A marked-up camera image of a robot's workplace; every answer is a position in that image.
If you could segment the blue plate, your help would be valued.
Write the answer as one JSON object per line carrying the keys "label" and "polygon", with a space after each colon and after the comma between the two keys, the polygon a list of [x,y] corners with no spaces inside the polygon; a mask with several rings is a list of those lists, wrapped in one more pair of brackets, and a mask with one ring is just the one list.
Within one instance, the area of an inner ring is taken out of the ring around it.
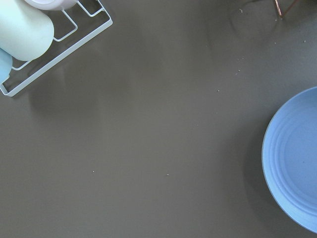
{"label": "blue plate", "polygon": [[272,117],[262,144],[262,168],[278,206],[317,231],[317,89],[304,90]]}

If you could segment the pale pink cup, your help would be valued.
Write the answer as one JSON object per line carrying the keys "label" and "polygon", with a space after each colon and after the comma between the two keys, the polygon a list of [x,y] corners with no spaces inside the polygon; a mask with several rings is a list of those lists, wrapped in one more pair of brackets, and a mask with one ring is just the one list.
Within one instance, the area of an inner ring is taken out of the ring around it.
{"label": "pale pink cup", "polygon": [[40,10],[66,10],[72,8],[79,0],[25,0],[29,5]]}

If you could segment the light blue cup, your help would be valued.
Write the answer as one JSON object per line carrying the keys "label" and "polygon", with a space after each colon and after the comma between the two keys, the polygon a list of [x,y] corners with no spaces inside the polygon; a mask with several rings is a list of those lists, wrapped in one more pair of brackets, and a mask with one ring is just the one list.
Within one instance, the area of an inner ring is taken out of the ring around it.
{"label": "light blue cup", "polygon": [[3,84],[8,78],[12,69],[12,56],[3,49],[0,49],[0,83]]}

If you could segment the pale green cup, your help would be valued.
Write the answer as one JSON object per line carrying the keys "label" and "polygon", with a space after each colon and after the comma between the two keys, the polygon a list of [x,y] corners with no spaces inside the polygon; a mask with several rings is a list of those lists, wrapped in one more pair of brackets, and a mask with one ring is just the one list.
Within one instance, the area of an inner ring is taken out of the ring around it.
{"label": "pale green cup", "polygon": [[39,58],[51,46],[51,19],[23,0],[0,2],[0,48],[17,60]]}

